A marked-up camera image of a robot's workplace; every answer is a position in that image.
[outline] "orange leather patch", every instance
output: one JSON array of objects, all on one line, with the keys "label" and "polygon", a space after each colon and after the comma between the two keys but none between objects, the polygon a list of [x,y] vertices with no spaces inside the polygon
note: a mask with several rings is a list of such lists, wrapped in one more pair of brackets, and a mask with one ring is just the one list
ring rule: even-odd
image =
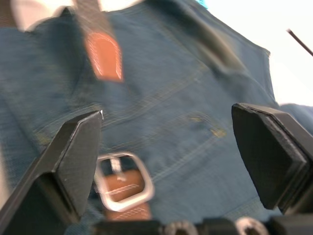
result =
[{"label": "orange leather patch", "polygon": [[114,38],[106,33],[90,33],[86,36],[86,49],[98,79],[123,81],[121,51]]}]

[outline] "blue fabric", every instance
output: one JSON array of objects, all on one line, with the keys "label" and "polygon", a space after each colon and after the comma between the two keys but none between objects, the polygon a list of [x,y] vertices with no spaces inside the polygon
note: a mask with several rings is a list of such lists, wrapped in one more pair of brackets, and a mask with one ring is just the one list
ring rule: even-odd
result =
[{"label": "blue fabric", "polygon": [[[193,0],[146,0],[109,17],[123,52],[122,84],[94,77],[71,15],[30,33],[0,29],[0,164],[9,187],[63,122],[103,108],[100,154],[126,150],[143,160],[156,186],[155,219],[278,213],[263,208],[231,120],[237,102],[279,108],[269,52]],[[91,193],[67,234],[89,234],[101,219]]]}]

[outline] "brown leather strap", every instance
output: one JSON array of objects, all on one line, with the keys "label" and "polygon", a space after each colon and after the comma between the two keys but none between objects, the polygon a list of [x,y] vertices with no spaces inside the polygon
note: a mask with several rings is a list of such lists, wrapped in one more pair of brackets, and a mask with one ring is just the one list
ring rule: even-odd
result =
[{"label": "brown leather strap", "polygon": [[0,0],[0,27],[16,27],[10,0]]},{"label": "brown leather strap", "polygon": [[[138,170],[124,172],[125,181],[117,179],[117,175],[106,176],[109,194],[113,201],[121,201],[125,198],[140,193],[144,188],[144,181]],[[151,219],[151,212],[148,203],[142,203],[124,212],[109,211],[105,209],[105,216],[108,220],[148,220]]]},{"label": "brown leather strap", "polygon": [[94,73],[101,80],[122,82],[121,50],[98,0],[75,0],[74,3]]}]

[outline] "jeans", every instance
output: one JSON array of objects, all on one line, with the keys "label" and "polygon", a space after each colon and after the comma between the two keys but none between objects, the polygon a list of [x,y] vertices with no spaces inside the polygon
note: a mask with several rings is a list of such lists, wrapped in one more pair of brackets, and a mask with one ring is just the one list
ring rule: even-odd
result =
[{"label": "jeans", "polygon": [[[95,78],[70,14],[28,33],[0,29],[0,166],[8,192],[63,122],[103,109],[99,154],[141,158],[156,187],[155,219],[264,220],[279,213],[263,208],[231,119],[237,102],[279,108],[269,52],[193,0],[146,0],[108,15],[124,83]],[[92,190],[82,222],[67,234],[89,234],[104,219],[101,210]]]}]

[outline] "silver buckle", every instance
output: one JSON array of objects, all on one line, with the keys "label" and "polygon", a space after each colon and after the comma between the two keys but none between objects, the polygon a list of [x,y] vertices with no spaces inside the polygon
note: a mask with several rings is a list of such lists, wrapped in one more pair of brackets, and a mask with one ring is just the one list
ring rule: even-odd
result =
[{"label": "silver buckle", "polygon": [[[118,179],[125,180],[125,175],[123,174],[121,170],[121,165],[119,158],[128,156],[130,157],[135,164],[138,167],[138,170],[140,171],[143,181],[145,183],[145,187],[142,192],[135,194],[131,197],[125,198],[119,202],[115,202],[112,200],[111,196],[108,194],[108,185],[105,180],[105,176],[101,169],[101,162],[107,159],[110,159],[112,170],[115,174],[118,175]],[[119,153],[113,153],[113,154],[106,154],[98,157],[97,160],[97,166],[96,166],[96,172],[94,176],[94,181],[96,183],[98,192],[101,197],[101,201],[103,205],[110,211],[117,211],[117,212],[124,212],[130,208],[133,208],[135,206],[138,206],[141,203],[144,203],[146,201],[149,201],[155,192],[154,185],[152,183],[152,180],[150,178],[150,175],[142,163],[142,161],[137,157],[136,155],[128,152],[119,152]]]}]

